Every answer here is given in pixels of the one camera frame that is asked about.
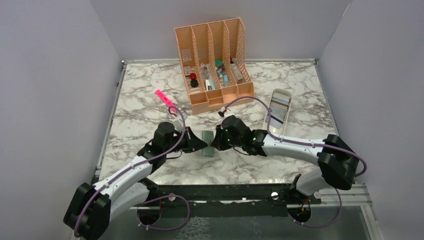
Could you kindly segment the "green card holder wallet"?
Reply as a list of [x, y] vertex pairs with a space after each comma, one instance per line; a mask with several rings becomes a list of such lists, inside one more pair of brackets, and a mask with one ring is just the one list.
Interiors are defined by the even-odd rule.
[[212, 147], [212, 141], [214, 140], [214, 132], [210, 130], [203, 130], [201, 132], [201, 139], [203, 142], [207, 143], [207, 147], [201, 150], [201, 155], [203, 157], [213, 158], [215, 156], [215, 148]]

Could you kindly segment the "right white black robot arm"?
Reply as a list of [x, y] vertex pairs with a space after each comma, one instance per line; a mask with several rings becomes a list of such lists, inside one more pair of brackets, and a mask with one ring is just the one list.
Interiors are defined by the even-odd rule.
[[325, 139], [274, 135], [264, 129], [251, 130], [233, 115], [217, 125], [211, 146], [219, 151], [241, 148], [253, 156], [287, 157], [318, 166], [318, 169], [299, 174], [293, 180], [288, 196], [296, 204], [322, 189], [350, 190], [360, 162], [337, 135], [329, 134]]

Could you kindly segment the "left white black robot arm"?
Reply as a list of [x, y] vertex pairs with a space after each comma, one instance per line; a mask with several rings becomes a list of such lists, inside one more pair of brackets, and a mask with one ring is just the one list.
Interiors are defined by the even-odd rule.
[[86, 182], [75, 191], [63, 223], [78, 237], [99, 239], [111, 220], [138, 203], [152, 205], [157, 191], [141, 183], [160, 168], [172, 152], [193, 153], [208, 147], [190, 127], [177, 131], [170, 122], [161, 122], [153, 138], [125, 167], [93, 185]]

